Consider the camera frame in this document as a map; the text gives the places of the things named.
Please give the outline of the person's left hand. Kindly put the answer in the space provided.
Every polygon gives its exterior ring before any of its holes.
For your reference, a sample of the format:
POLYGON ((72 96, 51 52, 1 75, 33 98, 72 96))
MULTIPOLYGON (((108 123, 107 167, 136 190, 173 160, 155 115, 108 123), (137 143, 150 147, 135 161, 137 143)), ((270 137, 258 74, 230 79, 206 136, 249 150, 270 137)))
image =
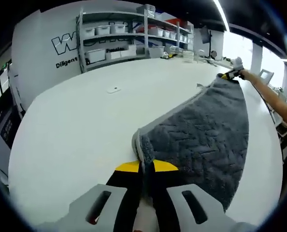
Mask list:
POLYGON ((158 220, 155 209, 150 202, 141 199, 135 217, 134 232, 158 232, 158 220))

